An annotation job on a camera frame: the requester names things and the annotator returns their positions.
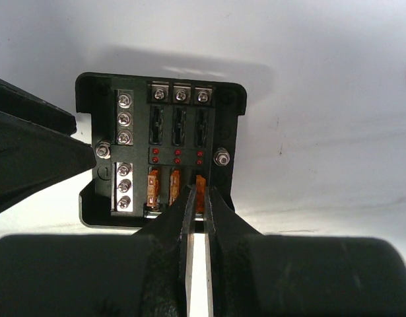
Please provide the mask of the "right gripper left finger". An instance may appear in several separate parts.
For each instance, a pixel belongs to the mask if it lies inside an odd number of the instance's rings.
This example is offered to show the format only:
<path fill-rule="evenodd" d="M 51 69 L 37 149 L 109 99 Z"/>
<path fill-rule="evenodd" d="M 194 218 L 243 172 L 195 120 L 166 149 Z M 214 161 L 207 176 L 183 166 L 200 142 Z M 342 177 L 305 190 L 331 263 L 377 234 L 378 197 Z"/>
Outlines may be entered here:
<path fill-rule="evenodd" d="M 134 234 L 0 239 L 0 316 L 187 316 L 196 189 Z"/>

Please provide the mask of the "black fuse box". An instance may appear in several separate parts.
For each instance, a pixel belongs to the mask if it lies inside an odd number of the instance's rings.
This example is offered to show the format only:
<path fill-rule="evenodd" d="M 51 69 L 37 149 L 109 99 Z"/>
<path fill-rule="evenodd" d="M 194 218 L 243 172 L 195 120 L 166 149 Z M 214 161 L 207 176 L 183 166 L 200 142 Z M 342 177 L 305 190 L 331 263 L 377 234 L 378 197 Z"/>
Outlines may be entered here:
<path fill-rule="evenodd" d="M 216 188 L 232 205 L 238 119 L 247 105 L 242 85 L 83 73 L 75 101 L 91 118 L 96 155 L 79 196 L 86 226 L 143 227 L 195 184 Z"/>

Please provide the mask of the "orange blade fuse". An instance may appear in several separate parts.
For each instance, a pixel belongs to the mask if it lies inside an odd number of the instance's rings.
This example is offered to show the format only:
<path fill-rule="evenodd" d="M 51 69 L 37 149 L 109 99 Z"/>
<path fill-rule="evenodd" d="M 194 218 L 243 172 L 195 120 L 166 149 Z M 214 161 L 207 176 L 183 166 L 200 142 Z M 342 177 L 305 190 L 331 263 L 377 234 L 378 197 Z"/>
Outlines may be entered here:
<path fill-rule="evenodd" d="M 196 176 L 196 213 L 203 214 L 205 212 L 205 189 L 207 181 L 202 175 Z"/>

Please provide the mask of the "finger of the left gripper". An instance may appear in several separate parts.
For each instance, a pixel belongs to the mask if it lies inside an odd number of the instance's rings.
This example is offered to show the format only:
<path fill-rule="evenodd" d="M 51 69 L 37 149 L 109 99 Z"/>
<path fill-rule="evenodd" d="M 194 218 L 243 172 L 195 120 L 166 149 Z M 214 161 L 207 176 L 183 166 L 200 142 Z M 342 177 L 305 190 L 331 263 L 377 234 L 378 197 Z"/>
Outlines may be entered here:
<path fill-rule="evenodd" d="M 95 166 L 90 145 L 0 112 L 0 213 Z"/>
<path fill-rule="evenodd" d="M 65 135 L 77 132 L 74 115 L 0 79 L 0 112 Z"/>

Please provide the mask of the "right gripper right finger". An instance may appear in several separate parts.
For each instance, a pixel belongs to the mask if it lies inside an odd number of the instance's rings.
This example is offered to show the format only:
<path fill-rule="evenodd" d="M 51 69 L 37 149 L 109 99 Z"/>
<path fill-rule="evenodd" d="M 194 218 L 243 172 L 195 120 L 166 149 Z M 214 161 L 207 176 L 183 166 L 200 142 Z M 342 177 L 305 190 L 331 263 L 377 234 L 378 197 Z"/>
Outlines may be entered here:
<path fill-rule="evenodd" d="M 266 235 L 205 192 L 215 316 L 406 316 L 406 265 L 379 238 Z"/>

